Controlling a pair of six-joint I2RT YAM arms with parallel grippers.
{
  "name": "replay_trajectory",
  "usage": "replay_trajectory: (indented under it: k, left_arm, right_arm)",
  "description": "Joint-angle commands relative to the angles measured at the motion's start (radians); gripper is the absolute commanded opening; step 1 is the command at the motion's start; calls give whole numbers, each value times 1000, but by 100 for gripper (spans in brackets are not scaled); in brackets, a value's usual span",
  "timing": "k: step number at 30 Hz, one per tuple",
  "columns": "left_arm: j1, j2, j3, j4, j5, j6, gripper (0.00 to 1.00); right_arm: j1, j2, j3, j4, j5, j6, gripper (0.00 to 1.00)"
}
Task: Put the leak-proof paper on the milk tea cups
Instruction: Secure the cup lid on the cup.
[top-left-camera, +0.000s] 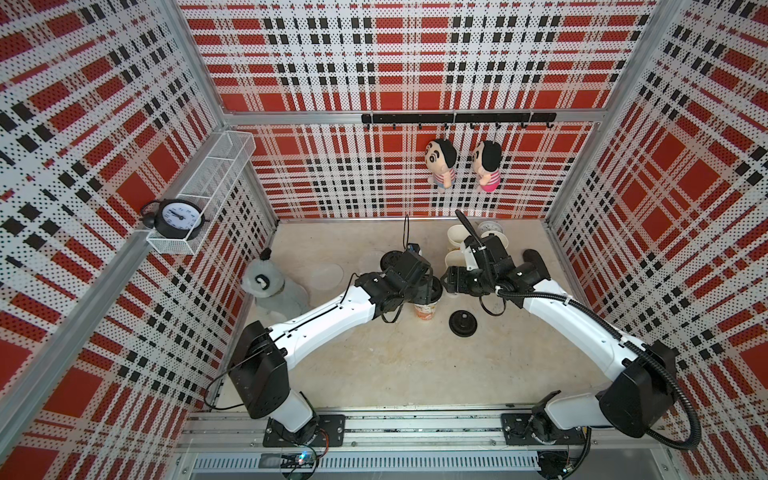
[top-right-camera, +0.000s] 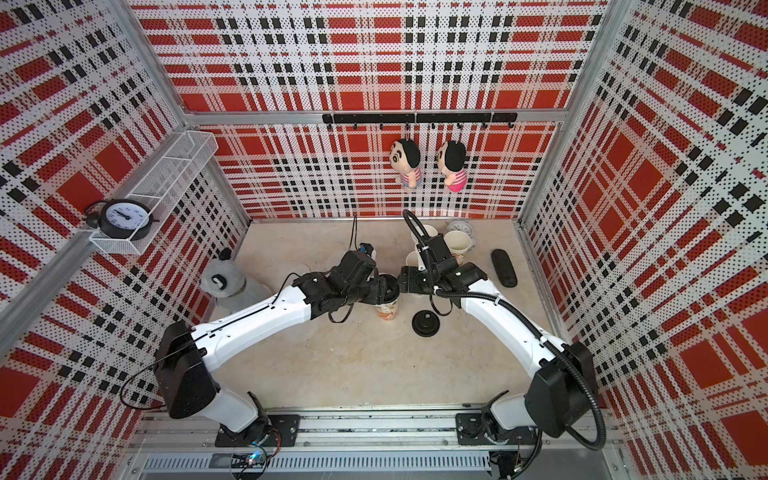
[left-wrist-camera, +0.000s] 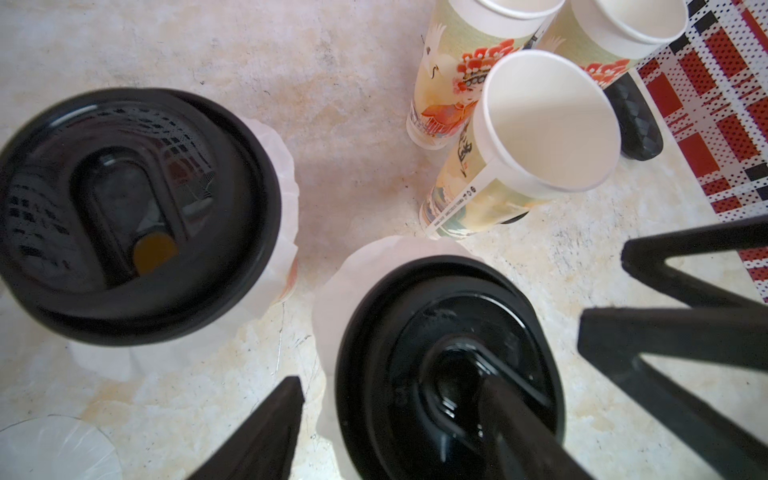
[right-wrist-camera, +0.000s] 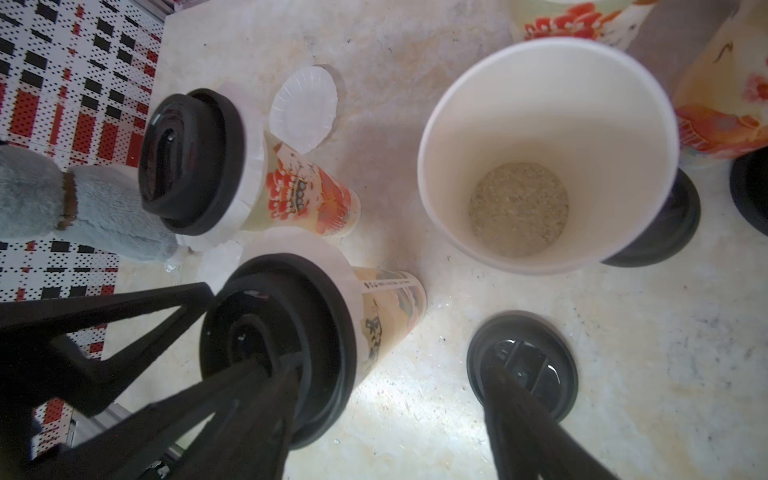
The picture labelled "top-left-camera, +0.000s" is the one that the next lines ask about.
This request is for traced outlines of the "black cup lid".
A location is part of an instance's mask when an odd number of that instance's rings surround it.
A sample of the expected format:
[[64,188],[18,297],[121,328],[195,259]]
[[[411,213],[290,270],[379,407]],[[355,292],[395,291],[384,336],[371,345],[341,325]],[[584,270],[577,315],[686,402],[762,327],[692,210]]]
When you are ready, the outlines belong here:
[[402,257],[402,254],[402,251],[397,250],[386,252],[380,259],[380,269],[385,272],[388,268],[395,266]]

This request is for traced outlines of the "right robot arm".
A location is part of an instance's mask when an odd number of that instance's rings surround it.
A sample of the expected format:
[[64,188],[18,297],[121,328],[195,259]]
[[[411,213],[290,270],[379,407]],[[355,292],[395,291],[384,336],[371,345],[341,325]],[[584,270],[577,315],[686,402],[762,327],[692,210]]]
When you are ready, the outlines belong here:
[[448,268],[441,279],[448,292],[494,295],[515,304],[563,335],[608,381],[582,393],[550,394],[541,403],[545,427],[611,427],[676,450],[698,447],[701,424],[677,381],[672,349],[618,329],[574,299],[552,279],[535,250],[525,250],[522,263],[515,264],[499,239],[476,234],[467,235],[459,250],[463,265]]

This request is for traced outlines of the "paper milk tea cup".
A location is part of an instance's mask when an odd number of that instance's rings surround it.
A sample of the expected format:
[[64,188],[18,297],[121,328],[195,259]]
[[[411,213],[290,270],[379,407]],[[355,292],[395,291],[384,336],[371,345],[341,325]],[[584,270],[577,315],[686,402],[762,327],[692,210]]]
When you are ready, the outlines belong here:
[[429,304],[415,304],[414,310],[417,315],[417,317],[424,321],[432,320],[435,316],[435,312],[437,309],[437,303],[429,303]]
[[465,267],[466,259],[464,252],[460,249],[450,251],[444,258],[444,263],[447,268],[450,267]]

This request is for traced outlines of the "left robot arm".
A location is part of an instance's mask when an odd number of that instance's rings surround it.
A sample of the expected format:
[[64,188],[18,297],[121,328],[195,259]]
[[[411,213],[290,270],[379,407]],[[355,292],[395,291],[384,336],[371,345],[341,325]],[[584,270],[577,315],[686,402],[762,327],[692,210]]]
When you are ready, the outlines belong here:
[[383,271],[352,275],[344,293],[307,313],[270,327],[246,326],[227,367],[246,412],[253,419],[271,418],[291,433],[304,429],[315,411],[291,387],[290,371],[341,334],[427,299],[433,282],[428,260],[407,249]]

